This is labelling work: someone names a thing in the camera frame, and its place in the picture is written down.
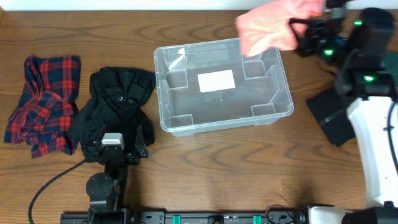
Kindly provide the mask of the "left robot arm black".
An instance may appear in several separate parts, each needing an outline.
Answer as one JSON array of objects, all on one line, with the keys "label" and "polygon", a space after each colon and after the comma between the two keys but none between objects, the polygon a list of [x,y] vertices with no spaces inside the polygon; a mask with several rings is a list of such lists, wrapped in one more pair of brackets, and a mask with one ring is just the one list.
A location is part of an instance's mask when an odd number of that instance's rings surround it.
[{"label": "left robot arm black", "polygon": [[103,165],[104,171],[92,175],[86,183],[90,208],[85,223],[139,223],[139,215],[124,204],[124,194],[129,166],[139,165],[149,155],[142,126],[137,128],[132,149],[125,146],[121,133],[104,133],[89,144],[88,155]]}]

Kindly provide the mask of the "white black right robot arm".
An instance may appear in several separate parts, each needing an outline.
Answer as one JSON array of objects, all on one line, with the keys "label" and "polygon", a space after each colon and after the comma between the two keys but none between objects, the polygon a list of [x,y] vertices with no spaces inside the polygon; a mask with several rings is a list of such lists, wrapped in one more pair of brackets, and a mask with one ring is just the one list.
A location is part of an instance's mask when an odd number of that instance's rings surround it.
[{"label": "white black right robot arm", "polygon": [[348,38],[340,36],[343,4],[330,8],[329,19],[305,19],[297,35],[297,53],[319,55],[335,66],[335,90],[352,98],[346,114],[353,127],[366,181],[366,208],[341,210],[330,205],[306,206],[298,223],[397,222],[397,87],[386,70],[386,48],[395,19],[387,10],[363,9]]}]

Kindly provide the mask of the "dark green garment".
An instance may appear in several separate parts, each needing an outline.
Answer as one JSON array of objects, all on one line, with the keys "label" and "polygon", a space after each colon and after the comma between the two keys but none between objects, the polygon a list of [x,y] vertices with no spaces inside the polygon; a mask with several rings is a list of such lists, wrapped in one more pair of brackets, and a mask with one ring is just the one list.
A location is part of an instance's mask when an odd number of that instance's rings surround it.
[{"label": "dark green garment", "polygon": [[384,66],[386,70],[392,75],[395,85],[398,84],[398,53],[387,51],[384,57]]}]

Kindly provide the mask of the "pink shirt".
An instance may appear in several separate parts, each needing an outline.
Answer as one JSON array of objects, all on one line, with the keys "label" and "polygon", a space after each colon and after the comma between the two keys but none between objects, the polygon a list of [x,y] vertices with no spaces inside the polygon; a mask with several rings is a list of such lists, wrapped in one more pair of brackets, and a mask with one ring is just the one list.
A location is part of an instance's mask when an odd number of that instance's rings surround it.
[{"label": "pink shirt", "polygon": [[276,0],[238,16],[235,26],[241,53],[253,57],[269,48],[296,49],[298,42],[289,26],[290,19],[320,16],[323,6],[323,0]]}]

